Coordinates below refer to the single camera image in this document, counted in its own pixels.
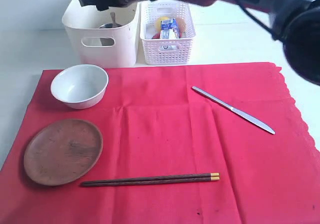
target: white ceramic bowl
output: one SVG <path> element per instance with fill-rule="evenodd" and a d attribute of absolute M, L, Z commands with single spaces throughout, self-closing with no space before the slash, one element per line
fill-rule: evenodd
<path fill-rule="evenodd" d="M 52 95 L 73 109 L 90 108 L 103 98 L 109 77 L 95 65 L 77 65 L 59 73 L 51 84 Z"/>

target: white basket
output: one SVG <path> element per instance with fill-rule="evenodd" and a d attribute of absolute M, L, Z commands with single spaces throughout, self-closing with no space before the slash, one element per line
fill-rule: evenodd
<path fill-rule="evenodd" d="M 102 25 L 112 23 L 110 12 L 115 12 L 116 22 L 122 27 L 99 29 Z M 95 6 L 81 7 L 79 0 L 71 1 L 62 18 L 81 62 L 102 68 L 132 67 L 136 63 L 139 21 L 140 4 L 99 12 Z M 113 45 L 102 46 L 100 38 L 110 39 Z"/>
<path fill-rule="evenodd" d="M 156 34 L 154 24 L 159 17 L 182 18 L 186 23 L 185 38 L 177 40 L 152 40 Z M 146 62 L 150 65 L 187 64 L 190 60 L 195 35 L 188 4 L 174 0 L 145 1 L 141 4 L 140 38 Z M 172 46 L 169 50 L 163 47 Z"/>

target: white table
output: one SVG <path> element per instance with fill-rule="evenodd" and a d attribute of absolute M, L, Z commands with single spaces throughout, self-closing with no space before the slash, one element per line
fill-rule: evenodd
<path fill-rule="evenodd" d="M 273 62 L 282 67 L 290 93 L 320 150 L 320 87 L 301 79 L 290 69 L 281 44 L 272 41 L 268 33 L 236 6 L 218 2 L 209 8 L 192 6 L 191 9 L 197 37 L 190 64 Z M 268 23 L 267 15 L 254 13 Z M 1 168 L 42 70 L 65 69 L 79 64 L 79 60 L 64 30 L 0 32 L 0 36 Z M 141 44 L 136 66 L 145 66 Z"/>

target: chopstick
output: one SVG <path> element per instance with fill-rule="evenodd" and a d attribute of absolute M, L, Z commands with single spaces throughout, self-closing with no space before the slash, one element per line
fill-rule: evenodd
<path fill-rule="evenodd" d="M 219 173 L 189 174 L 189 175 L 169 175 L 169 176 L 153 176 L 124 178 L 114 180 L 96 180 L 85 181 L 81 183 L 83 187 L 95 186 L 124 186 L 124 185 L 158 185 L 158 184 L 174 184 L 188 182 L 206 182 L 220 180 Z"/>

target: yellow fruit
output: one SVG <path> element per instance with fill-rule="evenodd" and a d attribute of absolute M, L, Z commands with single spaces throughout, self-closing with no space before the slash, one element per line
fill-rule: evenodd
<path fill-rule="evenodd" d="M 157 32 L 161 31 L 161 22 L 163 20 L 169 20 L 169 18 L 168 17 L 160 17 L 160 18 L 157 19 L 157 21 L 154 24 L 154 27 L 155 27 Z"/>
<path fill-rule="evenodd" d="M 176 18 L 175 20 L 179 26 L 180 33 L 184 33 L 187 29 L 187 25 L 186 25 L 185 21 L 182 18 Z"/>

